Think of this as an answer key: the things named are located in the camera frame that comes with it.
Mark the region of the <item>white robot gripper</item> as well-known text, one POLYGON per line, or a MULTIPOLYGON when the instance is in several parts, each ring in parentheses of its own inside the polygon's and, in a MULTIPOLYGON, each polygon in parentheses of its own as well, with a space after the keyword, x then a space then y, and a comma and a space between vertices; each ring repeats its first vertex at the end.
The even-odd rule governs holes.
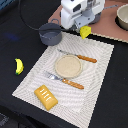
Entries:
POLYGON ((61 25, 67 30, 77 30, 97 23, 105 0, 61 0, 61 25))

